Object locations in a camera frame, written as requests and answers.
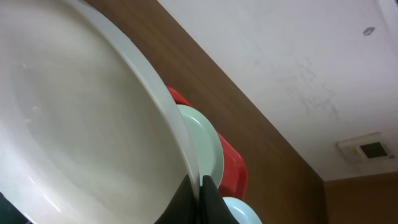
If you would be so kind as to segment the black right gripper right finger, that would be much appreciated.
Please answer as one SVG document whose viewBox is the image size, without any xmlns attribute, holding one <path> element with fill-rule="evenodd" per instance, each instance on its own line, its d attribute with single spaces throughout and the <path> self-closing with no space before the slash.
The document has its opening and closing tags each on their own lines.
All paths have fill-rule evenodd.
<svg viewBox="0 0 398 224">
<path fill-rule="evenodd" d="M 209 175 L 202 178 L 199 210 L 202 224 L 238 224 Z"/>
</svg>

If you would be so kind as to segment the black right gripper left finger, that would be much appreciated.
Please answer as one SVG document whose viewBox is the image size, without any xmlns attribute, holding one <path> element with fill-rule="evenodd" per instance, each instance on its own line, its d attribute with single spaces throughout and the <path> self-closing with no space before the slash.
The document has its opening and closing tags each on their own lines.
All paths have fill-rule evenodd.
<svg viewBox="0 0 398 224">
<path fill-rule="evenodd" d="M 186 175 L 155 224 L 194 224 L 196 218 L 195 197 L 189 176 Z"/>
</svg>

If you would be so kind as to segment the light blue plate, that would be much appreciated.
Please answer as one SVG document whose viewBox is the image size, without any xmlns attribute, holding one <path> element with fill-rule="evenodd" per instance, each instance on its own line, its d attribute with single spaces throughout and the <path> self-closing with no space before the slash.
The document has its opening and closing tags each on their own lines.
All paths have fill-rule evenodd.
<svg viewBox="0 0 398 224">
<path fill-rule="evenodd" d="M 239 224 L 262 224 L 255 211 L 242 200 L 234 197 L 223 197 L 223 200 Z"/>
</svg>

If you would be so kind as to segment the white plate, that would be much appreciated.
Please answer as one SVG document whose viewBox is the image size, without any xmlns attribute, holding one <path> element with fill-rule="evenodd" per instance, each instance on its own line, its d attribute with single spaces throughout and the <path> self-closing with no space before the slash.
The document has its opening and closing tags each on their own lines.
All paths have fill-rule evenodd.
<svg viewBox="0 0 398 224">
<path fill-rule="evenodd" d="M 154 223 L 200 175 L 132 41 L 82 1 L 1 2 L 1 193 L 33 223 Z"/>
</svg>

